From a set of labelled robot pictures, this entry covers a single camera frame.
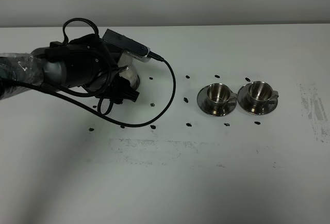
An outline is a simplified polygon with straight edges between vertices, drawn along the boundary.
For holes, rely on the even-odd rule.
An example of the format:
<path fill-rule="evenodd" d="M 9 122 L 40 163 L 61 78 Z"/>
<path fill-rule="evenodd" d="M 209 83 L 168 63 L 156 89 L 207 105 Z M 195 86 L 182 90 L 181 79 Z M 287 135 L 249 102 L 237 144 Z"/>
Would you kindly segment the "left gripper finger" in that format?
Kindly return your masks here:
<path fill-rule="evenodd" d="M 119 76 L 113 81 L 113 101 L 122 103 L 123 100 L 136 102 L 139 92 L 130 86 L 129 80 Z"/>

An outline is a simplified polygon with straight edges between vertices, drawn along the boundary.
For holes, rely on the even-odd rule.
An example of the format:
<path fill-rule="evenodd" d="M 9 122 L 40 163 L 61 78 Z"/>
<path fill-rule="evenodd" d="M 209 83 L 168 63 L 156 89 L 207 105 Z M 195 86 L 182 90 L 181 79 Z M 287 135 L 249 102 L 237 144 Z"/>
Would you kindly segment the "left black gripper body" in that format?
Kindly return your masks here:
<path fill-rule="evenodd" d="M 122 49 L 94 34 L 83 36 L 82 44 L 102 56 L 92 59 L 91 81 L 82 86 L 86 91 L 84 97 L 100 98 L 111 95 L 113 84 L 116 83 L 119 73 L 118 62 Z"/>

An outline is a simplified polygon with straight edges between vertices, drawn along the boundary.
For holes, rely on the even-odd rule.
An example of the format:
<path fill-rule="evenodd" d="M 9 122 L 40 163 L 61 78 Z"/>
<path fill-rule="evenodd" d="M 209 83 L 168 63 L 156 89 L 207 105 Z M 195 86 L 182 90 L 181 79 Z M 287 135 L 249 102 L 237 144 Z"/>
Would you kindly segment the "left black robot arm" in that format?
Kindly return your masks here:
<path fill-rule="evenodd" d="M 31 53 L 1 54 L 1 99 L 27 91 L 16 85 L 22 82 L 80 98 L 135 102 L 139 92 L 120 75 L 122 53 L 98 35 L 89 34 L 70 42 L 51 42 Z"/>

